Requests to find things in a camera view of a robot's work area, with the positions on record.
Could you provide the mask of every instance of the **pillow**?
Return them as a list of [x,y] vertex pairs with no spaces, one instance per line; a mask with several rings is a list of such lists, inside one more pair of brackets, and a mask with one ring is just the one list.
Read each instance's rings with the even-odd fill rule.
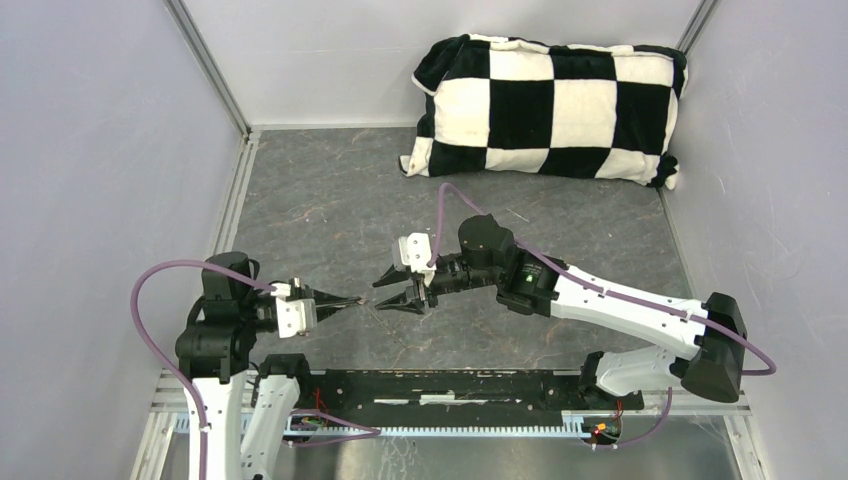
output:
[[516,170],[673,189],[686,79],[686,57],[666,47],[448,38],[412,76],[426,113],[399,165],[408,177]]

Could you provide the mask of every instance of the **white wall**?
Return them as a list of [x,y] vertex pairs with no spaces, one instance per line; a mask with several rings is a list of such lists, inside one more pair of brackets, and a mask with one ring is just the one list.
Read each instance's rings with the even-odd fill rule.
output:
[[778,363],[744,388],[780,480],[848,470],[846,18],[844,2],[722,2],[691,52],[671,146],[696,290],[734,295]]
[[[0,6],[0,478],[127,478],[160,366],[129,315],[208,253],[239,135],[160,0]],[[143,292],[173,351],[197,272]]]
[[462,33],[674,46],[698,0],[186,0],[248,121],[410,124],[430,46]]

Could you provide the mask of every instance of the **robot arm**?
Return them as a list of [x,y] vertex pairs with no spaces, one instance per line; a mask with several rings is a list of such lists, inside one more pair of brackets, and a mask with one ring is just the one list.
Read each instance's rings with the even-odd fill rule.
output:
[[[715,293],[706,303],[656,295],[618,285],[566,265],[554,263],[573,277],[597,285],[597,293],[557,274],[516,243],[511,231],[491,215],[478,215],[459,227],[461,253],[440,256],[430,267],[429,237],[401,237],[393,250],[394,264],[375,287],[412,281],[399,295],[377,305],[423,313],[435,307],[438,296],[487,286],[497,287],[496,300],[509,310],[595,323],[646,340],[655,346],[626,353],[597,352],[583,365],[586,394],[622,397],[642,389],[682,386],[704,398],[735,402],[739,398],[744,349],[700,323],[692,315],[710,318],[746,335],[733,298]],[[633,301],[607,296],[614,291]],[[674,306],[686,312],[673,316],[649,303]]]
[[[259,268],[241,252],[222,253],[207,262],[245,276],[251,276],[253,265],[254,278]],[[298,278],[273,283],[276,289],[270,295],[210,270],[203,270],[201,279],[203,296],[175,348],[180,371],[200,392],[209,422],[210,453],[201,459],[198,414],[190,409],[189,479],[199,478],[201,462],[205,462],[208,480],[271,478],[286,421],[312,388],[302,354],[268,355],[254,388],[254,414],[240,440],[242,401],[256,334],[279,332],[283,338],[306,334],[318,322],[361,300],[314,290]],[[203,321],[198,320],[201,311]],[[188,392],[186,398],[192,406]]]

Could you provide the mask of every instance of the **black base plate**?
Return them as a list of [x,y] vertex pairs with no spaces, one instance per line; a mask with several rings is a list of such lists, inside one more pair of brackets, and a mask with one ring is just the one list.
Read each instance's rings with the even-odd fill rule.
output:
[[[559,426],[562,410],[615,410],[616,400],[625,410],[645,407],[641,393],[590,404],[578,378],[554,370],[327,370],[312,374],[312,392],[297,407],[315,408],[320,392],[328,413],[381,427]],[[427,403],[429,395],[485,403]]]

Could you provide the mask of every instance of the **black and white pillow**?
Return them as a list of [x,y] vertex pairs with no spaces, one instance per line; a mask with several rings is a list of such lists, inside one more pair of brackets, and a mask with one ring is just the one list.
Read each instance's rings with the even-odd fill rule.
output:
[[517,170],[673,189],[668,142],[686,78],[686,58],[671,48],[448,38],[412,76],[426,113],[400,167],[406,176]]

